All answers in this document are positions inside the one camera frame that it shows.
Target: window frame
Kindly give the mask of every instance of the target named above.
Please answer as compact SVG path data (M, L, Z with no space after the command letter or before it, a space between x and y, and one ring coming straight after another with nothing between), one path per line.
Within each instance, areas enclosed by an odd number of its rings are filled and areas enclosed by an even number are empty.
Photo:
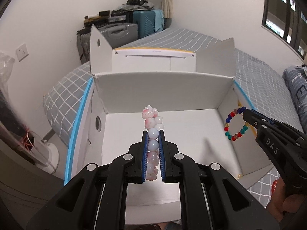
M288 44L291 48L295 50L295 52L302 58L304 59L304 56L298 51L299 46L300 46L300 40L301 40L301 32L302 32L302 23L301 23L301 13L303 11L299 7L299 3L297 0L293 0L295 4L295 11L296 11L296 16L293 18L294 20L294 25L292 28L292 34L291 34L291 41L290 43L287 42L287 37L289 34L289 29L290 29L290 21L291 21L291 3L290 0L287 0L287 11L286 11L286 22L285 22L285 28L284 30L284 35L281 37L278 35L272 28L268 27L266 25L267 22L267 15L268 15L268 10L269 10L269 0L264 0L264 10L263 10L263 18L262 18L262 26L264 26L266 29L270 30L273 32L279 39L283 40L286 44Z

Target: window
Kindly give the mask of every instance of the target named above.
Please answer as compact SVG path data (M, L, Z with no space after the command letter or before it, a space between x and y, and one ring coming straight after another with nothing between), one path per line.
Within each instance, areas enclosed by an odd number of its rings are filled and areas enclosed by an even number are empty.
M304 59L307 54L307 19L295 0L265 0L264 6L262 25Z

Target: gray suitcase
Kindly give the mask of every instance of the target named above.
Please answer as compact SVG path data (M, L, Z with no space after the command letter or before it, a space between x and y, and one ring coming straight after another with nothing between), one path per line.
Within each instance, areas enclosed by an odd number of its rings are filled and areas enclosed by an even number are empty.
M110 24L98 30L103 34L112 48L121 47L138 39L138 25L132 23ZM91 33L77 35L77 47L81 63L90 60Z

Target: white cardboard box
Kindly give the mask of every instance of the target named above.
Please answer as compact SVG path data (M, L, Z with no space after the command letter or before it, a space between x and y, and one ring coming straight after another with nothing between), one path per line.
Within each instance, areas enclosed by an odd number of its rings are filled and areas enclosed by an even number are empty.
M163 117L165 139L195 162L220 163L234 177L241 175L239 181L246 188L272 168L254 140L255 129L250 127L234 142L225 136L228 114L241 106L253 108L234 81L233 39L191 56L179 56L173 50L162 50L155 56L152 49L121 51L112 50L102 34L92 29L93 79L76 119L66 182L88 163L109 164L140 142L144 130L141 112L149 104ZM242 116L235 116L230 133L234 135L243 125ZM164 184L159 173L156 181L128 185L126 224L180 218L178 184Z

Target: white wall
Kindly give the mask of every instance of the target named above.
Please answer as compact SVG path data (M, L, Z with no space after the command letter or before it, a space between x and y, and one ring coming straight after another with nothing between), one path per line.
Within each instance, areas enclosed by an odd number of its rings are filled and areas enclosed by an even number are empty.
M126 1L12 0L0 19L0 52L16 58L16 48L27 44L30 55L16 61L8 87L13 107L30 129L41 136L51 130L43 96L80 65L76 32L84 16L113 10ZM161 0L150 1L161 5Z
M234 37L236 48L266 62L279 74L302 60L261 27L264 0L173 0L172 26L213 36Z

